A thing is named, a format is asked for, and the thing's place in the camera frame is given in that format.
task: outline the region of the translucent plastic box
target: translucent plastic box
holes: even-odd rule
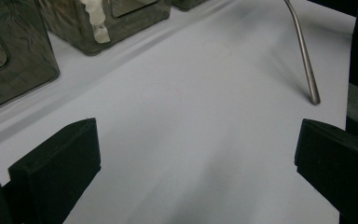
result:
[[[37,0],[48,29],[95,55],[170,17],[171,0]]]
[[[0,0],[0,105],[58,77],[36,3]]]
[[[183,11],[189,11],[191,8],[196,7],[208,0],[172,0],[175,7],[179,7]]]

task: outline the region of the white surface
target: white surface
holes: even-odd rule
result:
[[[320,105],[283,0],[173,8],[95,57],[51,35],[60,78],[0,109],[0,182],[63,126],[95,117],[103,168],[65,223],[337,224],[294,156],[302,119],[345,126],[354,18],[293,5]]]

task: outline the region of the plastic container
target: plastic container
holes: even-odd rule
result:
[[[48,29],[87,55],[170,17],[171,0],[37,0]]]
[[[0,105],[58,77],[36,3],[0,0]]]
[[[179,7],[183,11],[189,11],[191,8],[196,7],[208,0],[172,0],[172,5]]]

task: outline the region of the curved metal rod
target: curved metal rod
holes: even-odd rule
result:
[[[307,46],[305,44],[304,36],[301,31],[300,22],[298,21],[297,14],[293,8],[290,0],[284,0],[286,5],[289,7],[290,12],[292,13],[293,20],[295,21],[298,42],[301,48],[301,54],[304,62],[305,73],[307,74],[308,86],[310,87],[310,101],[314,105],[321,103],[321,98],[319,96],[318,87],[316,86],[315,76],[313,75],[312,66],[310,64],[310,56],[308,55]]]

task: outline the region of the metal rod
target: metal rod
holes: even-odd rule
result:
[[[321,103],[321,98],[319,96],[318,87],[316,86],[315,76],[313,75],[312,66],[310,64],[310,56],[308,55],[307,46],[305,44],[304,36],[301,31],[300,22],[298,21],[297,14],[293,8],[290,0],[284,0],[286,5],[289,7],[290,12],[292,13],[293,20],[295,21],[298,42],[301,49],[301,54],[304,62],[305,73],[307,75],[308,86],[310,87],[310,101],[314,105]]]

